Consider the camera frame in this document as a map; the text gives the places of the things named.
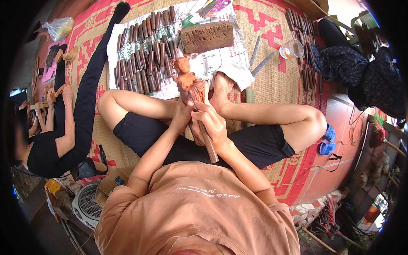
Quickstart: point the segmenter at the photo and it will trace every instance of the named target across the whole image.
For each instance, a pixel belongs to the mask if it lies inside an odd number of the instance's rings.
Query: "plastic cup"
[[[302,58],[304,55],[302,44],[296,39],[290,39],[279,48],[279,54],[284,59]]]

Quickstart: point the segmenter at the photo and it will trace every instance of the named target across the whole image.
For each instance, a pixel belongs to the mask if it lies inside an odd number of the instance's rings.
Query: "plastic bag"
[[[48,29],[48,33],[54,42],[59,42],[69,35],[73,26],[74,19],[72,17],[65,17],[54,19],[51,23],[45,22],[42,28]]]

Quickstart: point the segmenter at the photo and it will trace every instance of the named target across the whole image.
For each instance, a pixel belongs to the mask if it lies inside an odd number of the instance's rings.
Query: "hand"
[[[47,93],[48,107],[53,107],[54,106],[53,103],[52,103],[52,98],[54,97],[54,93],[55,93],[54,88],[50,88],[48,90],[48,93]]]
[[[193,118],[193,131],[196,133],[201,141],[204,141],[203,134],[200,130],[198,121],[202,121],[210,135],[214,149],[219,154],[228,150],[231,146],[232,141],[227,137],[226,121],[223,117],[218,115],[214,107],[211,105],[203,104],[197,102],[197,108],[201,112],[191,112],[191,117]]]
[[[34,109],[35,109],[35,114],[38,117],[41,114],[41,112],[40,112],[40,102],[35,103]]]
[[[190,113],[193,111],[193,102],[188,101],[187,105],[184,104],[183,99],[179,97],[176,105],[176,111],[174,112],[173,120],[170,123],[171,130],[179,135],[184,132],[188,122],[191,119]]]
[[[72,104],[72,95],[72,86],[70,84],[67,84],[62,91],[62,99],[64,100],[64,104]]]
[[[27,105],[28,105],[28,102],[27,102],[27,100],[25,100],[25,101],[18,107],[18,109],[19,109],[19,110],[22,110],[22,109],[26,108]]]

